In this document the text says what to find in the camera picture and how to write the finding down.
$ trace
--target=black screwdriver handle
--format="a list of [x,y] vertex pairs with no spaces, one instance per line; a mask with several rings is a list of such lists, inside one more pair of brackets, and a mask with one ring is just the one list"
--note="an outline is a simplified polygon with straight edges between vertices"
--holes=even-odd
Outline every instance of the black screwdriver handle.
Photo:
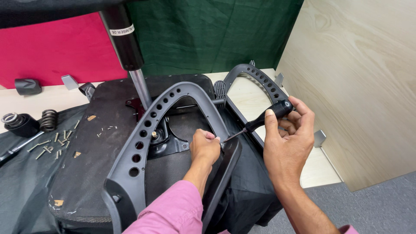
[[[280,119],[280,118],[283,118],[285,115],[289,114],[293,110],[293,105],[288,100],[281,100],[271,105],[267,109],[271,109],[275,113],[276,118]],[[253,132],[258,127],[264,125],[265,113],[266,111],[263,111],[263,113],[257,119],[247,122],[245,124],[245,129],[247,130],[247,132]]]

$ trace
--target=green fabric curtain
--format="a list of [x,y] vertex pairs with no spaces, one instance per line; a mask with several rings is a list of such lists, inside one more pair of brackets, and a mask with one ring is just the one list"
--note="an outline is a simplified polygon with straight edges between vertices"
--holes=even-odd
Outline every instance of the green fabric curtain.
[[303,0],[147,0],[127,4],[145,75],[276,68]]

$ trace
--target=red fabric panel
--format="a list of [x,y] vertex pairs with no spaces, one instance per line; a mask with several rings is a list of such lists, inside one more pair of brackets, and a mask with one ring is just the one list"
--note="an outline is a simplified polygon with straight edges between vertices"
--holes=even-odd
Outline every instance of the red fabric panel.
[[0,30],[0,85],[34,78],[42,86],[126,78],[98,13]]

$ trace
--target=man's right hand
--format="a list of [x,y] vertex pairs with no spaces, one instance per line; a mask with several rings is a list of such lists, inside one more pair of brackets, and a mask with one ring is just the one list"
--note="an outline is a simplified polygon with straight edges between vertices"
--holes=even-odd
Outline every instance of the man's right hand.
[[314,143],[314,112],[301,100],[293,96],[288,99],[297,110],[288,114],[288,120],[278,121],[272,110],[265,114],[263,158],[277,193],[279,188],[300,187],[300,173]]

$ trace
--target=label sticker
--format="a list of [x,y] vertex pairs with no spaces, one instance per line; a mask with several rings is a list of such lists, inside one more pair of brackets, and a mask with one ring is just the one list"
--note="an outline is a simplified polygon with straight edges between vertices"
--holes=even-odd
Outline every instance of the label sticker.
[[123,28],[123,29],[110,29],[110,34],[112,36],[123,36],[130,34],[134,31],[134,25],[131,25],[130,27]]

